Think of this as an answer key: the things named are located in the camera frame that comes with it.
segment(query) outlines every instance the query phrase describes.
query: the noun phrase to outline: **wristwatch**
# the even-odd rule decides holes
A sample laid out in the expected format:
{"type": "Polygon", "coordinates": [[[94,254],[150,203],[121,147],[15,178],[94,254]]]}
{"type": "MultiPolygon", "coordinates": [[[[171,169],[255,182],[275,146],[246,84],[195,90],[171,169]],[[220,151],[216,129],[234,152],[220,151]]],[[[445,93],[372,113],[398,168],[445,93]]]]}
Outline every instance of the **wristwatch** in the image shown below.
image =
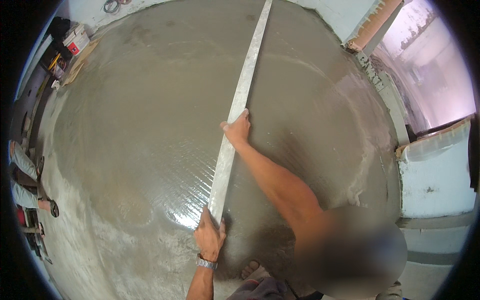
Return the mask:
{"type": "Polygon", "coordinates": [[[195,264],[205,268],[210,268],[212,270],[216,270],[216,266],[218,265],[217,263],[206,261],[200,256],[200,253],[197,254],[197,261],[195,262],[195,264]]]}

